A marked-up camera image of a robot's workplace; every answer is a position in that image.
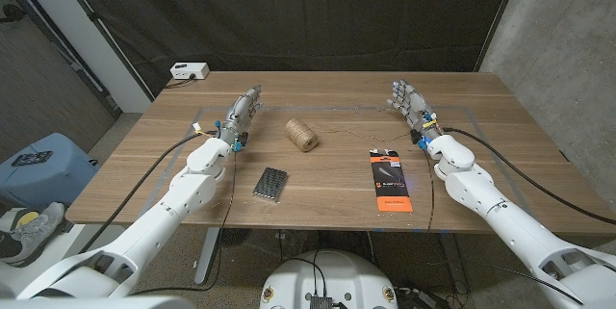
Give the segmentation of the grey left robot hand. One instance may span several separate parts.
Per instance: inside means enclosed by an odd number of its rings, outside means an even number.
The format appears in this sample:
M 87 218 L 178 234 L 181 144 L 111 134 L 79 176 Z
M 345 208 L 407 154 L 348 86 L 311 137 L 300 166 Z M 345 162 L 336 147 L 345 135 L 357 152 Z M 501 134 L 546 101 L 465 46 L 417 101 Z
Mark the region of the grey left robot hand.
M 234 145 L 241 134 L 249 129 L 252 119 L 262 107 L 259 100 L 261 86 L 252 87 L 241 94 L 229 107 L 226 118 L 220 126 L 219 138 L 229 145 Z

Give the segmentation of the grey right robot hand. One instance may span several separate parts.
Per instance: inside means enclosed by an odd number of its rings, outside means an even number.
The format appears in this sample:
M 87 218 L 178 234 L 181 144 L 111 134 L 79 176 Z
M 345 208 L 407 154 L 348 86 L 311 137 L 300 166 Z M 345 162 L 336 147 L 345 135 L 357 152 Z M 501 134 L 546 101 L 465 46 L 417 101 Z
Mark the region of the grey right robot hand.
M 398 111 L 410 126 L 413 143 L 430 143 L 443 135 L 432 107 L 405 80 L 393 82 L 392 98 L 387 100 L 387 104 Z

